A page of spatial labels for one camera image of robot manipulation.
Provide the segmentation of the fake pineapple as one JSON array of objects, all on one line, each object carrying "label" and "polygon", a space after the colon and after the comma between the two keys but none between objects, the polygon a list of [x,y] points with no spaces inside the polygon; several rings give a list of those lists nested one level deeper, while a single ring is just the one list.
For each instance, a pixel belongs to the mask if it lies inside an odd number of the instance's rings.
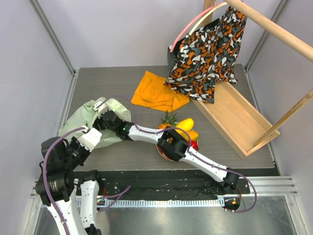
[{"label": "fake pineapple", "polygon": [[158,129],[173,127],[177,122],[178,122],[177,113],[165,111],[164,118],[161,118],[161,124],[158,126]]}]

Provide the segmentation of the yellow fake mango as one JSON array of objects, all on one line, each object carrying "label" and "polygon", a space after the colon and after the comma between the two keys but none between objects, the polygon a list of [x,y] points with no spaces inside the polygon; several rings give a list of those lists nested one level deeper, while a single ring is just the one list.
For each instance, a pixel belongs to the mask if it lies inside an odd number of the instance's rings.
[{"label": "yellow fake mango", "polygon": [[[185,132],[191,131],[194,126],[194,121],[192,118],[186,118],[182,120],[181,122],[177,123],[175,127],[180,128],[184,130]],[[186,134],[178,129],[175,129],[180,135],[182,135],[184,138],[186,137]]]}]

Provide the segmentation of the green orange fake mango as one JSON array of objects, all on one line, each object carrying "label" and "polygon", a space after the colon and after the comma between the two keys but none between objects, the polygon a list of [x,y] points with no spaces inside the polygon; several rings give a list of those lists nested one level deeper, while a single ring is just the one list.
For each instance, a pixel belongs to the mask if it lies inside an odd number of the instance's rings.
[{"label": "green orange fake mango", "polygon": [[189,135],[192,141],[197,141],[199,138],[199,134],[196,131],[188,131],[187,134]]}]

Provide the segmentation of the red fake apple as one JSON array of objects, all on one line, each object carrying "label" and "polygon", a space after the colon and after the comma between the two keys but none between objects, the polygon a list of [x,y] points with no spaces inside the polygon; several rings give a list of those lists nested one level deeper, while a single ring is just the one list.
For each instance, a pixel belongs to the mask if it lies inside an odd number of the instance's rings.
[{"label": "red fake apple", "polygon": [[196,151],[198,151],[199,146],[198,146],[198,142],[197,141],[188,141],[188,143],[190,144],[190,146],[195,149]]}]

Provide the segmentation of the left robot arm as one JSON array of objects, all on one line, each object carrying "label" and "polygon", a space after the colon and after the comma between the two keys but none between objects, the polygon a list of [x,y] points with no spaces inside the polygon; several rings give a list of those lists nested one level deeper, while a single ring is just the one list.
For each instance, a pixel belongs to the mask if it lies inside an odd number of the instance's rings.
[{"label": "left robot arm", "polygon": [[97,195],[104,189],[97,170],[86,171],[75,183],[74,170],[83,166],[90,155],[78,140],[58,137],[41,144],[44,160],[40,162],[41,175],[35,185],[42,204],[53,216],[62,235],[99,235],[96,223]]}]

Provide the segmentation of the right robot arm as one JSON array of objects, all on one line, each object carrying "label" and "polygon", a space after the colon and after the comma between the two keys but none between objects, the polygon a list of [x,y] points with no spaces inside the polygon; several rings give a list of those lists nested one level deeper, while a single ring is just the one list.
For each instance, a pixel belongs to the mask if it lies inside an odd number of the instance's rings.
[{"label": "right robot arm", "polygon": [[99,131],[110,130],[121,140],[143,141],[155,144],[165,156],[174,162],[185,162],[208,174],[221,185],[226,193],[237,190],[239,174],[231,168],[218,164],[199,153],[178,133],[180,128],[168,127],[163,130],[139,126],[122,120],[113,111],[107,111],[97,117],[92,125]]}]

